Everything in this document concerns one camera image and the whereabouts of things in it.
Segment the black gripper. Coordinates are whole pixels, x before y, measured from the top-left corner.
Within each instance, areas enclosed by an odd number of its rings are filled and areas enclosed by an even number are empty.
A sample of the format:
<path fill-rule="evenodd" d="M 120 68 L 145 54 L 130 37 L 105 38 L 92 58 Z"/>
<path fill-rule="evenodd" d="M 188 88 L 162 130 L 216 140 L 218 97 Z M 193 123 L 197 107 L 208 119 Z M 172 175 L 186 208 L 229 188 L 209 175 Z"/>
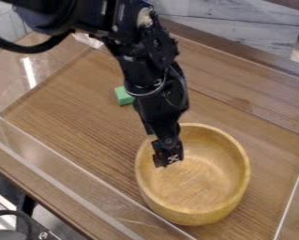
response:
<path fill-rule="evenodd" d="M 126 82 L 129 93 L 136 97 L 134 107 L 140 113 L 152 142 L 153 162 L 157 168 L 185 159 L 184 143 L 180 140 L 181 115 L 190 107 L 189 88 L 184 70 L 174 62 L 164 77 L 149 88 Z"/>

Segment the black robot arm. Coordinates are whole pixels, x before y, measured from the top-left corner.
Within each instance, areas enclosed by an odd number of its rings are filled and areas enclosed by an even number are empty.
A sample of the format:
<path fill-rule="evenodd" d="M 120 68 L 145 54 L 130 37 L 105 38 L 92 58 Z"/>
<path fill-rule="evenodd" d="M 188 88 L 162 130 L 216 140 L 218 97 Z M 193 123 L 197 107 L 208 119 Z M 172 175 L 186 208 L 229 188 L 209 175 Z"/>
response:
<path fill-rule="evenodd" d="M 25 46 L 0 37 L 0 49 L 15 53 L 43 53 L 74 33 L 101 40 L 117 59 L 134 108 L 152 142 L 158 167 L 185 159 L 180 118 L 190 97 L 184 70 L 177 62 L 178 41 L 161 23 L 148 0 L 0 0 L 30 28 L 50 38 Z"/>

